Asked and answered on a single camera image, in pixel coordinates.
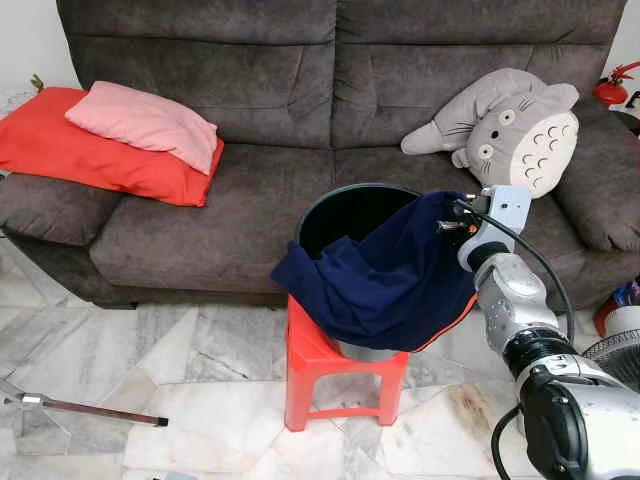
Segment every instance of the totoro plush toy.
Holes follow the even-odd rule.
[[[573,85],[546,85],[522,70],[505,68],[480,78],[434,119],[402,139],[409,155],[453,152],[451,160],[482,183],[524,185],[533,198],[560,181],[576,146]]]

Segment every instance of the fire extinguisher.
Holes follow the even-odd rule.
[[[622,86],[622,81],[625,78],[633,78],[625,72],[636,67],[640,67],[640,62],[634,62],[624,66],[619,65],[613,70],[607,81],[600,83],[593,89],[593,95],[598,98],[605,107],[623,103],[629,94]]]

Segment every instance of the bucket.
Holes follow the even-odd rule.
[[[359,242],[394,213],[421,195],[384,183],[360,183],[338,188],[320,198],[302,217],[296,240],[314,260],[336,240],[347,235]],[[360,362],[391,358],[395,350],[376,350],[336,339],[340,353]]]

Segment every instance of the gray sofa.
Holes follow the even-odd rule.
[[[581,93],[574,158],[558,188],[534,201],[525,237],[575,305],[592,305],[640,273],[638,142],[590,93],[623,7],[58,0],[85,88],[101,79],[175,99],[217,124],[227,146],[205,208],[11,175],[0,183],[0,225],[52,277],[98,305],[279,303],[284,292],[269,273],[327,191],[360,182],[479,190],[447,154],[409,157],[398,144],[481,75],[514,67]],[[550,301],[558,304],[553,290]]]

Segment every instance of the robotic arm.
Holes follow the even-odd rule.
[[[640,479],[640,395],[577,354],[546,306],[544,284],[513,253],[514,238],[486,221],[519,234],[530,201],[526,188],[494,186],[459,202],[455,222],[439,222],[449,230],[476,219],[458,260],[475,273],[488,343],[516,380],[527,455],[549,479]]]

